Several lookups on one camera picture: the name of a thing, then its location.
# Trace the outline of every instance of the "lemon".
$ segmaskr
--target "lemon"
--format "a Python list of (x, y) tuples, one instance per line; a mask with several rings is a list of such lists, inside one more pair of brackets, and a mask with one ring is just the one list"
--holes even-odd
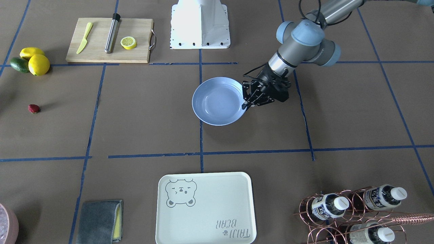
[(10, 59), (10, 66), (21, 73), (28, 73), (29, 72), (29, 61), (14, 57)]
[(132, 36), (126, 36), (122, 38), (121, 40), (121, 46), (123, 46), (125, 49), (133, 49), (137, 46), (137, 42), (135, 41), (134, 37)]
[(22, 57), (23, 59), (26, 59), (26, 60), (30, 60), (30, 58), (33, 57), (33, 55), (35, 55), (35, 54), (45, 55), (44, 51), (42, 51), (41, 49), (39, 49), (37, 47), (26, 47), (26, 48), (23, 48), (23, 50), (21, 50), (20, 57)]
[(35, 76), (41, 76), (50, 69), (50, 61), (42, 54), (35, 54), (29, 60), (29, 70)]

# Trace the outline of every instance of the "cutting board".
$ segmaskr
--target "cutting board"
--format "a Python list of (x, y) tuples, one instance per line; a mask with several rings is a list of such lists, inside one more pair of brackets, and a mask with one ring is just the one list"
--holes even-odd
[[(86, 38), (88, 41), (87, 45), (81, 53), (76, 54), (88, 22), (92, 22), (93, 27)], [(107, 54), (104, 52), (104, 48), (111, 24), (111, 18), (79, 18), (68, 54), (66, 55), (66, 61), (86, 63), (148, 63), (149, 41), (154, 21), (152, 19), (121, 18), (113, 40), (113, 52)], [(136, 39), (137, 46), (135, 48), (127, 50), (121, 46), (121, 39), (126, 36), (132, 36)]]

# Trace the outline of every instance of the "white tray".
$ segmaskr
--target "white tray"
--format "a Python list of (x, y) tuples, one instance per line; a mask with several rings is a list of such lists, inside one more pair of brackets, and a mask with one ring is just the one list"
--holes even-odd
[(160, 179), (157, 244), (250, 244), (255, 238), (248, 174), (165, 175)]

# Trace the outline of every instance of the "green avocado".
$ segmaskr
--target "green avocado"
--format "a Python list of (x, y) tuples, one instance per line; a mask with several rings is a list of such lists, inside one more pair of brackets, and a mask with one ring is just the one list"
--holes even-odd
[(10, 59), (10, 66), (14, 68), (14, 70), (19, 71), (21, 73), (28, 73), (29, 71), (29, 61), (20, 58), (14, 57)]

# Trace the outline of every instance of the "pink container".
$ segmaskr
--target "pink container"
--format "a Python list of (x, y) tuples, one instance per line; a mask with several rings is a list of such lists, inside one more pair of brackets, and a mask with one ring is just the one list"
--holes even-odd
[(4, 244), (14, 244), (18, 236), (18, 219), (12, 210), (3, 206), (0, 203), (0, 208), (4, 209), (7, 216), (8, 230), (6, 232), (6, 239)]

